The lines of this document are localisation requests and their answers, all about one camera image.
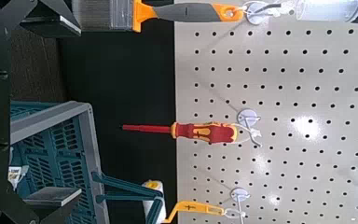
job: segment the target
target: teal plastic basket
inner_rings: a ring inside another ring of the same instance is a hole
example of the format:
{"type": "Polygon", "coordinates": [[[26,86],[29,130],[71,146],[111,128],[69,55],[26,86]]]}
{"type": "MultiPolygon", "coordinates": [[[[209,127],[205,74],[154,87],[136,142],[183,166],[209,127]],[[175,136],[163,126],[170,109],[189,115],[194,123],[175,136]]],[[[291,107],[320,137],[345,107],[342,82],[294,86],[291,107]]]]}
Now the teal plastic basket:
{"type": "MultiPolygon", "coordinates": [[[[55,105],[12,102],[10,118],[26,118],[55,105]]],[[[96,224],[78,117],[14,144],[11,165],[29,165],[25,179],[17,188],[20,197],[25,198],[44,187],[82,189],[80,199],[68,217],[67,224],[96,224]]]]}

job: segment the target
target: paint brush handle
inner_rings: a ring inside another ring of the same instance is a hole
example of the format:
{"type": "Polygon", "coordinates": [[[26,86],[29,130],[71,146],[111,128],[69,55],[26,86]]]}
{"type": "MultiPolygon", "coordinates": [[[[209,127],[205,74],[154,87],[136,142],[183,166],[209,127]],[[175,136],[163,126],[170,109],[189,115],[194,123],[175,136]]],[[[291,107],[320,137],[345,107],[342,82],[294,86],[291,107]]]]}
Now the paint brush handle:
{"type": "Polygon", "coordinates": [[[221,4],[180,3],[153,7],[153,10],[157,18],[167,21],[239,21],[243,18],[243,11],[239,7],[221,4]]]}
{"type": "Polygon", "coordinates": [[[132,30],[135,32],[141,32],[141,23],[152,18],[184,22],[240,21],[244,14],[241,7],[222,4],[179,3],[151,7],[142,0],[133,1],[132,30]]]}

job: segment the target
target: screwdriver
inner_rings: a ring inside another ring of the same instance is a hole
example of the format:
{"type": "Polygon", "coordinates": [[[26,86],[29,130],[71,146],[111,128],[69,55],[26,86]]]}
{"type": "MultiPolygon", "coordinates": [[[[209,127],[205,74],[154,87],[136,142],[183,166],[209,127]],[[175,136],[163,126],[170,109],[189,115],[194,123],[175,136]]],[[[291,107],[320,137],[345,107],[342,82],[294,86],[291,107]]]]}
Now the screwdriver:
{"type": "Polygon", "coordinates": [[[122,126],[122,129],[143,133],[170,133],[174,139],[178,137],[185,137],[189,139],[202,140],[211,144],[233,143],[238,137],[238,130],[236,126],[220,122],[209,122],[203,124],[180,124],[175,122],[172,126],[125,124],[122,126]]]}

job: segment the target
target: clear plastic packaging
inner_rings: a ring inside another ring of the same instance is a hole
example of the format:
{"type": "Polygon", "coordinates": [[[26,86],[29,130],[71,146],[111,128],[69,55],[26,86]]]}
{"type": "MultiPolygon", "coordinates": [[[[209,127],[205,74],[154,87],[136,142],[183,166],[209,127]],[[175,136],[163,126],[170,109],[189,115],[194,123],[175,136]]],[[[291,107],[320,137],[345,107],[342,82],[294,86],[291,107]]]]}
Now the clear plastic packaging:
{"type": "Polygon", "coordinates": [[[353,21],[358,16],[358,0],[299,0],[296,17],[300,21],[353,21]]]}
{"type": "Polygon", "coordinates": [[[82,31],[132,30],[133,0],[73,0],[82,31]]]}

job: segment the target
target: white pegboard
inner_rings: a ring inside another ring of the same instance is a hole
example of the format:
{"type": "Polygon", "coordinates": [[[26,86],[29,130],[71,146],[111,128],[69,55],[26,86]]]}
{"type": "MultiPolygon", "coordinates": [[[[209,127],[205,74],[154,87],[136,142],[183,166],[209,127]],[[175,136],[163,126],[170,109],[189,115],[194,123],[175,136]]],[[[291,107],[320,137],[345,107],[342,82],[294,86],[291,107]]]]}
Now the white pegboard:
{"type": "Polygon", "coordinates": [[[179,122],[235,122],[250,107],[264,145],[178,139],[179,201],[236,208],[229,192],[242,187],[245,223],[358,223],[358,25],[177,22],[175,66],[179,122]]]}

